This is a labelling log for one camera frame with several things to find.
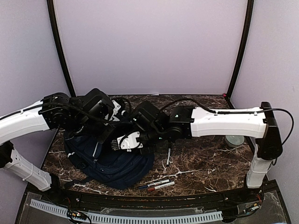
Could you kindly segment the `black capped white marker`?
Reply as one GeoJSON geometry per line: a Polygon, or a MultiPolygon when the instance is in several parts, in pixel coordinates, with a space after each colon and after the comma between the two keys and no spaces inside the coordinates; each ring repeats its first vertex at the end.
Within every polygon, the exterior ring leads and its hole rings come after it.
{"type": "Polygon", "coordinates": [[[170,156],[171,156],[171,142],[168,142],[168,154],[167,154],[167,160],[166,160],[166,166],[168,167],[170,164],[170,156]]]}

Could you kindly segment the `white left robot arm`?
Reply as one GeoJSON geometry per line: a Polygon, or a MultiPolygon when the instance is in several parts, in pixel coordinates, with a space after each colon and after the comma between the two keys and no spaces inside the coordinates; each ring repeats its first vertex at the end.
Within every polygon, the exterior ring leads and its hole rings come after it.
{"type": "Polygon", "coordinates": [[[12,139],[26,134],[58,128],[75,134],[98,134],[116,121],[121,106],[105,93],[92,90],[82,97],[55,93],[34,104],[0,118],[0,167],[18,175],[47,195],[63,203],[66,193],[55,175],[44,172],[26,160],[14,147],[12,139]]]}

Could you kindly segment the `navy blue student backpack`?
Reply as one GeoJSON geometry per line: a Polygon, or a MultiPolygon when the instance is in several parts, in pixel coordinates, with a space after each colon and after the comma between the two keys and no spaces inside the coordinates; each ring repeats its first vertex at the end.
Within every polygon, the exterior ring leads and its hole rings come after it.
{"type": "Polygon", "coordinates": [[[64,149],[67,157],[75,168],[87,176],[81,183],[97,180],[111,188],[124,190],[140,181],[153,168],[153,153],[112,149],[112,139],[131,130],[126,119],[123,124],[113,128],[103,144],[93,135],[75,135],[73,131],[65,131],[64,149]]]}

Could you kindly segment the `red capped white marker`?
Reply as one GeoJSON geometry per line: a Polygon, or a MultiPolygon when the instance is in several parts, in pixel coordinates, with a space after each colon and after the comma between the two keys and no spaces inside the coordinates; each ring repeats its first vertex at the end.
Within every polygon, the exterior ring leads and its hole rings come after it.
{"type": "Polygon", "coordinates": [[[175,184],[175,182],[168,182],[168,183],[164,183],[162,185],[154,186],[152,188],[148,188],[148,192],[152,192],[152,191],[155,191],[157,189],[166,188],[166,187],[172,186],[174,184],[175,184]]]}

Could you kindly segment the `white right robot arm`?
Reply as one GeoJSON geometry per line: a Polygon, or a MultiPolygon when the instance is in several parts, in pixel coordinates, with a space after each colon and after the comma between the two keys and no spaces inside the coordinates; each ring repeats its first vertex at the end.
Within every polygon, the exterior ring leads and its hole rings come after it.
{"type": "Polygon", "coordinates": [[[271,163],[283,152],[284,142],[274,117],[275,108],[262,102],[247,109],[209,109],[201,105],[177,106],[170,114],[149,101],[138,105],[129,117],[132,129],[113,139],[113,150],[150,149],[161,141],[175,142],[210,135],[246,136],[255,139],[255,151],[246,174],[246,186],[238,198],[249,202],[256,196],[271,163]]]}

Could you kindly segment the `blue capped white marker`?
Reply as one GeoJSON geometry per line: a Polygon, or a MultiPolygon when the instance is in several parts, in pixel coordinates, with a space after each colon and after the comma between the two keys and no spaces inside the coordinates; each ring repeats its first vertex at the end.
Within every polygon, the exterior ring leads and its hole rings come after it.
{"type": "Polygon", "coordinates": [[[168,182],[170,182],[169,179],[158,181],[158,182],[153,182],[153,183],[149,183],[149,184],[146,184],[146,185],[143,185],[143,186],[139,186],[138,189],[146,189],[146,188],[149,188],[151,186],[157,186],[157,185],[161,185],[161,184],[168,183],[168,182]]]}

